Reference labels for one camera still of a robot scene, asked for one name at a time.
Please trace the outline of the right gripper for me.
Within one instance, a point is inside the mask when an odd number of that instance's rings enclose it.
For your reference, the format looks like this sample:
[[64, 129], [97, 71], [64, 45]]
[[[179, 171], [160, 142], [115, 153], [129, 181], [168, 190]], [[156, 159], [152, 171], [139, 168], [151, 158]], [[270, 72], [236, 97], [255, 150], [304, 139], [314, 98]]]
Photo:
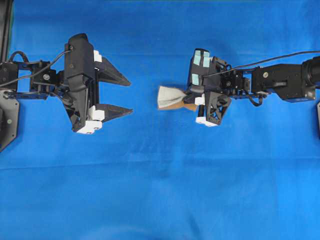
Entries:
[[232, 100], [228, 96], [239, 96], [250, 91], [250, 80], [244, 77], [242, 71], [233, 70], [224, 60], [212, 57], [213, 70], [204, 75], [208, 78], [206, 86], [187, 88], [183, 98], [185, 104], [198, 106], [196, 123], [207, 127], [221, 124]]

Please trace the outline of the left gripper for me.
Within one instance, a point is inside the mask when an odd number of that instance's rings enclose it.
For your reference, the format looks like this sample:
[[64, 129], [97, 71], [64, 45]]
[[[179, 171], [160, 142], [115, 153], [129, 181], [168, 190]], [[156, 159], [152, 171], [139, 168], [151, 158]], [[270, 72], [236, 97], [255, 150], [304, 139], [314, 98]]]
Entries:
[[78, 134], [93, 134], [103, 123], [124, 117], [133, 109], [112, 104], [99, 104], [99, 82], [130, 86], [131, 83], [105, 57], [93, 49], [64, 51], [64, 70], [59, 72], [59, 85], [53, 95], [59, 97]]

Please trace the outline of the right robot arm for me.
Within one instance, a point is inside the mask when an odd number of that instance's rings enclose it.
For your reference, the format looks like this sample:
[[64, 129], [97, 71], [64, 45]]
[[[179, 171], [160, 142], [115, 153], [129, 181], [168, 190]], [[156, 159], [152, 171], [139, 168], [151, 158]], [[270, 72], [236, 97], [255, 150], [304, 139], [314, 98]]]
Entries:
[[271, 93], [286, 102], [313, 101], [320, 87], [320, 58], [301, 64], [232, 69], [217, 57], [191, 62], [185, 104], [199, 107], [197, 123], [221, 124], [233, 99], [248, 99], [255, 107]]

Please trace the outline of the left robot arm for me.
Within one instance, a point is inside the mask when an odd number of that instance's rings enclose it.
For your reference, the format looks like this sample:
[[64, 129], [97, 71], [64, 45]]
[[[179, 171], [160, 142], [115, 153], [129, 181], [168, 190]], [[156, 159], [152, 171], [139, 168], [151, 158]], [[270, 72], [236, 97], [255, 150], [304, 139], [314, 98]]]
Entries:
[[93, 134], [103, 123], [124, 117], [132, 109], [102, 104], [99, 83], [128, 87], [130, 82], [97, 50], [93, 50], [93, 75], [77, 73], [66, 76], [65, 71], [52, 69], [54, 62], [30, 62], [22, 51], [15, 51], [8, 61], [0, 64], [0, 90], [5, 100], [57, 97], [62, 102], [72, 131]]

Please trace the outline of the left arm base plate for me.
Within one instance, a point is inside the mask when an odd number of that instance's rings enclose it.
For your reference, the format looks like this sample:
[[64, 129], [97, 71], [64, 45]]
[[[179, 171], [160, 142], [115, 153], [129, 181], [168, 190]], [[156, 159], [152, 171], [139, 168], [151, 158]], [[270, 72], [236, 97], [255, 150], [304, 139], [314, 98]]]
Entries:
[[0, 91], [0, 151], [2, 152], [17, 137], [20, 103], [8, 98], [6, 90]]

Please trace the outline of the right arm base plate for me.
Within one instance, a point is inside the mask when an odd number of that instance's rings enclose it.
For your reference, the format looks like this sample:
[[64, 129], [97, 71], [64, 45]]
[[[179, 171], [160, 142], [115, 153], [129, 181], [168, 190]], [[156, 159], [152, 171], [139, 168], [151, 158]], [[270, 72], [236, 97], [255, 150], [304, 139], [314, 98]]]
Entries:
[[320, 101], [316, 104], [316, 117], [318, 126], [318, 136], [320, 138]]

